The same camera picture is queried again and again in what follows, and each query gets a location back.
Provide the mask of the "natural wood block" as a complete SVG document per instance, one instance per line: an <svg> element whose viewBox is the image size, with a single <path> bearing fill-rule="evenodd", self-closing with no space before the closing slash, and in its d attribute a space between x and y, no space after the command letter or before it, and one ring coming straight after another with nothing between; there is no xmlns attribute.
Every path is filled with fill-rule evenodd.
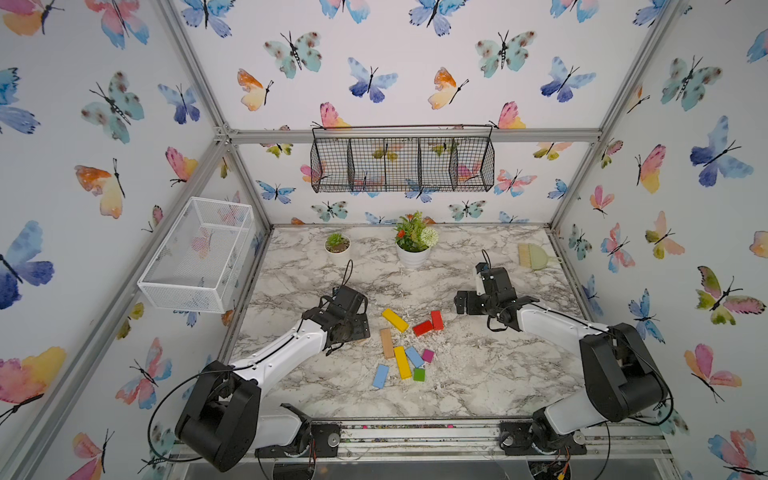
<svg viewBox="0 0 768 480"><path fill-rule="evenodd" d="M395 357L394 344L390 328L383 328L379 331L382 352L386 359L393 359Z"/></svg>

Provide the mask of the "light blue block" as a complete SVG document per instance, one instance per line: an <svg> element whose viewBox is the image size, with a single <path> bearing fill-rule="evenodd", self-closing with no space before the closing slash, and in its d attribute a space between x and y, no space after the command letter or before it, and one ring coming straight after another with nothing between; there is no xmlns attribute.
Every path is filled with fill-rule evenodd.
<svg viewBox="0 0 768 480"><path fill-rule="evenodd" d="M387 365L379 364L375 371L372 386L377 389L383 389L386 385L390 368Z"/></svg>
<svg viewBox="0 0 768 480"><path fill-rule="evenodd" d="M418 353L418 351L412 347L409 346L405 349L405 354L409 362L413 365L414 368L422 368L425 364L425 361L421 357L421 355Z"/></svg>

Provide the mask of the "yellow block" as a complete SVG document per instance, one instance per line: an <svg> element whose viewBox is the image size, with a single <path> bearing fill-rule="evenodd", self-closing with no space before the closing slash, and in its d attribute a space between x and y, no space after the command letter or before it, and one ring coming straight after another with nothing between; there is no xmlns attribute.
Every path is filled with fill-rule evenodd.
<svg viewBox="0 0 768 480"><path fill-rule="evenodd" d="M409 324L391 309L384 310L382 317L399 332L405 332L409 328Z"/></svg>
<svg viewBox="0 0 768 480"><path fill-rule="evenodd" d="M405 348L402 346L395 347L394 354L400 378L402 380L410 379L412 377L412 371L408 357L405 353Z"/></svg>

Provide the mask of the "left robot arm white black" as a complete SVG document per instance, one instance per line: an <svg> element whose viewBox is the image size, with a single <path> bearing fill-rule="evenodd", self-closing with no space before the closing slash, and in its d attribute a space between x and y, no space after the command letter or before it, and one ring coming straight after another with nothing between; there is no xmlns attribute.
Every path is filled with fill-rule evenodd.
<svg viewBox="0 0 768 480"><path fill-rule="evenodd" d="M339 286L302 313L285 334L256 353L202 370L175 426L175 436L220 472L250 450L280 447L307 453L312 419L288 403L263 407L262 399L306 360L370 336L367 297Z"/></svg>

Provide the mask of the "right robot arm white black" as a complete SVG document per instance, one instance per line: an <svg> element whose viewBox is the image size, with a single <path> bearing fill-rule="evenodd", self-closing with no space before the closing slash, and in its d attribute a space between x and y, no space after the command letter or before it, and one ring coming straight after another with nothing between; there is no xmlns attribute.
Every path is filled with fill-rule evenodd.
<svg viewBox="0 0 768 480"><path fill-rule="evenodd" d="M588 322L519 296L508 272L481 262L475 290L454 296L459 315L484 316L492 332L528 333L576 355L584 387L532 414L528 423L504 427L501 448L508 455L569 451L577 431L618 423L673 399L672 392L636 329L626 323Z"/></svg>

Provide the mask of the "red block short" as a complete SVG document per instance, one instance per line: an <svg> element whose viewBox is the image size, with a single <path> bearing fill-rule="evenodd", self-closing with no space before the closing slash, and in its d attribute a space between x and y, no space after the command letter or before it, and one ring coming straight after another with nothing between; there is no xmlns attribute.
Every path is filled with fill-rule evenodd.
<svg viewBox="0 0 768 480"><path fill-rule="evenodd" d="M444 321L442 313L439 310L433 310L430 312L431 323L433 329L436 331L442 331L444 329Z"/></svg>

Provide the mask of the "red block long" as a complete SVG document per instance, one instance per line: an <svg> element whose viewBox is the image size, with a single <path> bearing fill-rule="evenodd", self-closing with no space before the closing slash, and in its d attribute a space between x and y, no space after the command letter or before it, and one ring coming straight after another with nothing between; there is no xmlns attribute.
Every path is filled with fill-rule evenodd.
<svg viewBox="0 0 768 480"><path fill-rule="evenodd" d="M413 327L413 333L415 336L420 337L426 333L434 330L434 325L431 321L424 321Z"/></svg>

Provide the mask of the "small green potted plant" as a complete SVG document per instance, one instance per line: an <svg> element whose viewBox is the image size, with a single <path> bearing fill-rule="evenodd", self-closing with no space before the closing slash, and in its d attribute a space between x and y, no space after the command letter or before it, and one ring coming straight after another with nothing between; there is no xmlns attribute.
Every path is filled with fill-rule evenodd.
<svg viewBox="0 0 768 480"><path fill-rule="evenodd" d="M351 241L341 233L333 233L326 239L325 251L334 265L345 267L351 260Z"/></svg>

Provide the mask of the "flowering potted plant white pot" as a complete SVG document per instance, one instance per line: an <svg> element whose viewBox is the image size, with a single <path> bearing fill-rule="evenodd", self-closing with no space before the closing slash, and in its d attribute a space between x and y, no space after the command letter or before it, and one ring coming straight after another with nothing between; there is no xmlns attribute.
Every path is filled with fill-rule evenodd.
<svg viewBox="0 0 768 480"><path fill-rule="evenodd" d="M439 242L434 222L422 212L401 216L396 223L395 243L399 261L408 269L420 268Z"/></svg>

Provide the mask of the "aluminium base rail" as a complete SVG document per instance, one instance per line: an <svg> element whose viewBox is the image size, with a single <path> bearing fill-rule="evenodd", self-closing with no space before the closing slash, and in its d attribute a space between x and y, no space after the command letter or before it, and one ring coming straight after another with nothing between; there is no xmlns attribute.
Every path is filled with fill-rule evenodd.
<svg viewBox="0 0 768 480"><path fill-rule="evenodd" d="M311 445L302 455L288 455L283 447L250 447L241 461L306 462L310 454L335 462L673 458L659 428L643 423L585 427L552 449L530 445L529 427L523 417L316 418Z"/></svg>

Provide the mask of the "white mesh wall basket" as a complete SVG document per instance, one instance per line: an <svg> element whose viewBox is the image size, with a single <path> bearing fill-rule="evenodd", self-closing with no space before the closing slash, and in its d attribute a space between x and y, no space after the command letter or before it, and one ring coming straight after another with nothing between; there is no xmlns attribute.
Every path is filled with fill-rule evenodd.
<svg viewBox="0 0 768 480"><path fill-rule="evenodd" d="M251 206L192 197L137 286L154 308L223 313L255 231Z"/></svg>

